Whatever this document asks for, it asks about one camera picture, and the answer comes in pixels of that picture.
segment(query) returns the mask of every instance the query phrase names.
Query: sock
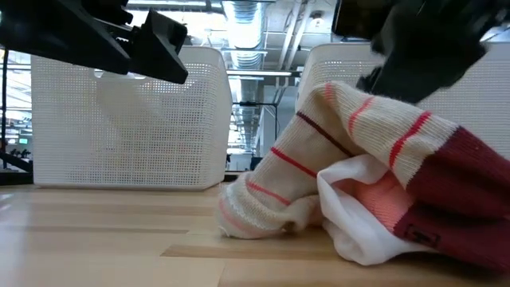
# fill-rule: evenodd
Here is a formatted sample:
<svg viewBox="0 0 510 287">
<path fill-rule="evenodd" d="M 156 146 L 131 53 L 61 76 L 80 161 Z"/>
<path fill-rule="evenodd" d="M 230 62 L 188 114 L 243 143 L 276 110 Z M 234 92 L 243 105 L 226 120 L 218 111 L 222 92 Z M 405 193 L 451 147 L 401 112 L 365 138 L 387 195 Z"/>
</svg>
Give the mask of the sock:
<svg viewBox="0 0 510 287">
<path fill-rule="evenodd" d="M 372 155 L 345 159 L 319 172 L 320 207 L 327 220 L 323 227 L 344 259 L 361 265 L 380 264 L 404 253 L 433 249 L 393 235 L 352 195 L 384 195 L 403 191 L 387 167 Z"/>
<path fill-rule="evenodd" d="M 396 217 L 395 235 L 510 271 L 510 256 L 501 249 L 510 242 L 504 219 L 510 214 L 510 163 L 455 123 L 344 83 L 312 90 L 257 169 L 220 194 L 219 224 L 238 238 L 302 230 L 318 204 L 317 172 L 366 153 L 414 196 Z M 463 231 L 465 248 L 458 248 L 459 236 L 450 230 Z M 497 236 L 481 238 L 480 232 Z"/>
</svg>

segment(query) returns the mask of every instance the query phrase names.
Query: ceiling duct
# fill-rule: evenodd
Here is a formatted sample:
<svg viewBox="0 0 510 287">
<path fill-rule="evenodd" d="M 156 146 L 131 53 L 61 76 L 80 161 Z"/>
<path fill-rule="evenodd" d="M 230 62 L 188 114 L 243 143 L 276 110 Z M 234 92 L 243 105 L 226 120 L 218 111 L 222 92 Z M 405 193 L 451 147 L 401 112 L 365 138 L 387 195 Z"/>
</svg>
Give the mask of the ceiling duct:
<svg viewBox="0 0 510 287">
<path fill-rule="evenodd" d="M 246 51 L 259 49 L 262 45 L 264 29 L 265 4 L 252 1 L 224 1 L 223 9 L 229 23 L 230 48 L 243 49 L 242 52 L 232 52 L 234 69 L 260 70 L 262 69 L 263 54 Z M 241 101 L 262 102 L 263 95 L 259 92 L 259 81 L 241 81 Z M 247 151 L 256 147 L 254 143 L 258 129 L 258 117 L 261 109 L 239 108 L 241 132 L 244 134 Z"/>
</svg>

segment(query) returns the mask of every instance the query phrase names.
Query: striped sock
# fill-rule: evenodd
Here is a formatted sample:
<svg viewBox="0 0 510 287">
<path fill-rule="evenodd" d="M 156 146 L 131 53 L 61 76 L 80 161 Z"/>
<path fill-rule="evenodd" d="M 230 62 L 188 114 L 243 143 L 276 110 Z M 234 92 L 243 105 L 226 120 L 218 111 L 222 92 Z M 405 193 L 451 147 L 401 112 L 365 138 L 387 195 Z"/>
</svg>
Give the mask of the striped sock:
<svg viewBox="0 0 510 287">
<path fill-rule="evenodd" d="M 318 203 L 317 172 L 365 153 L 389 167 L 413 197 L 387 214 L 390 231 L 510 271 L 510 251 L 501 249 L 510 242 L 504 219 L 510 214 L 510 163 L 455 123 L 342 83 L 316 87 L 257 169 L 221 193 L 220 226 L 239 238 L 302 230 Z"/>
</svg>

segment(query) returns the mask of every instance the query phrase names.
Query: plastic laundry basket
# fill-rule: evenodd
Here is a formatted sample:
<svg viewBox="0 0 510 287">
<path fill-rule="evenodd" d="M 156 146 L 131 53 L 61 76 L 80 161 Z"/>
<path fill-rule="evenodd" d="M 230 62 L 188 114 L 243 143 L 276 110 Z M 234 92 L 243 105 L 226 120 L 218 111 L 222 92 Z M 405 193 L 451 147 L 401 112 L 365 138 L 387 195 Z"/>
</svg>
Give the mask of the plastic laundry basket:
<svg viewBox="0 0 510 287">
<path fill-rule="evenodd" d="M 510 159 L 510 44 L 495 43 L 464 77 L 418 106 L 462 124 Z M 312 49 L 299 86 L 298 109 L 315 85 L 345 81 L 355 86 L 383 59 L 369 44 L 326 44 Z"/>
<path fill-rule="evenodd" d="M 232 109 L 222 55 L 185 47 L 179 57 L 184 85 L 32 57 L 35 183 L 200 190 L 221 182 Z"/>
</svg>

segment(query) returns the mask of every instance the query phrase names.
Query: wooden table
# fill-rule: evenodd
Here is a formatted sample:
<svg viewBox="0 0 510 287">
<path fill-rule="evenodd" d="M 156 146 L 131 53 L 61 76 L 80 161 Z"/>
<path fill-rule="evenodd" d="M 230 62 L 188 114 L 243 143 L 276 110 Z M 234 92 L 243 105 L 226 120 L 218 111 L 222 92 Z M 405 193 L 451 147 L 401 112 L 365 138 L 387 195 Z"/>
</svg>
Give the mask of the wooden table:
<svg viewBox="0 0 510 287">
<path fill-rule="evenodd" d="M 217 193 L 1 188 L 0 286 L 510 286 L 437 255 L 362 267 L 322 230 L 221 238 Z"/>
</svg>

